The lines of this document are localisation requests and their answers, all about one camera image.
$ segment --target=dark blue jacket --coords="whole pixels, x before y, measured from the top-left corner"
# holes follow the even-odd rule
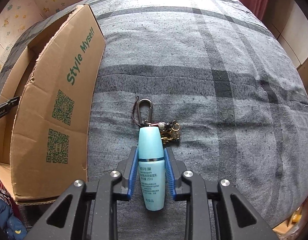
[[[0,199],[0,228],[10,240],[23,240],[27,234],[22,222],[14,216],[9,205]]]

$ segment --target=black gripper frame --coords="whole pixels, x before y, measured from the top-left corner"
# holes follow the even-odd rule
[[[8,101],[0,104],[0,118],[9,113],[10,109],[19,104],[20,97],[9,99]]]
[[[235,188],[221,181],[207,181],[192,171],[189,177],[184,162],[177,161],[166,147],[175,178],[175,201],[186,201],[185,240],[211,240],[208,199],[212,200],[218,240],[278,240],[270,226]]]
[[[91,201],[95,200],[90,240],[117,240],[116,201],[129,201],[138,164],[137,148],[127,160],[100,180],[75,181],[63,192],[28,232],[24,240],[85,240]]]
[[[187,201],[185,240],[210,240],[208,199],[212,200],[218,240],[278,240],[276,234],[252,205],[230,183],[186,177],[186,166],[176,161],[172,149],[165,150],[174,174],[175,201]],[[95,200],[90,240],[117,240],[116,201],[130,200],[130,176],[137,163],[137,148],[128,160],[119,162],[119,175],[110,173],[93,182],[77,182],[60,195],[29,231],[25,240],[85,240],[91,201]]]

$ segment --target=qr code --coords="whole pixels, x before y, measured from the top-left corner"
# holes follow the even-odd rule
[[[71,125],[71,117],[74,108],[74,101],[65,95],[61,90],[57,93],[52,117]]]
[[[49,129],[47,143],[48,163],[68,163],[69,135]]]

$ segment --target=carabiner clip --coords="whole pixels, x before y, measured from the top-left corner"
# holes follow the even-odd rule
[[[149,104],[149,114],[148,114],[148,118],[145,119],[144,122],[142,122],[142,117],[141,117],[141,115],[140,115],[140,110],[139,110],[139,106],[140,106],[140,104],[143,103],[143,102],[147,102],[147,103]],[[143,98],[143,99],[141,99],[141,100],[138,100],[138,101],[137,101],[136,108],[137,108],[137,115],[138,115],[138,122],[139,122],[139,124],[143,124],[143,125],[145,124],[145,125],[147,125],[147,124],[149,124],[149,123],[152,122],[153,104],[152,104],[151,100],[149,100],[149,99],[147,99],[147,98]]]

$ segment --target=bottle cap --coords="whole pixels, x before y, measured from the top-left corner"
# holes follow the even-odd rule
[[[162,157],[164,157],[164,150],[158,127],[142,127],[138,137],[138,158],[157,159]]]

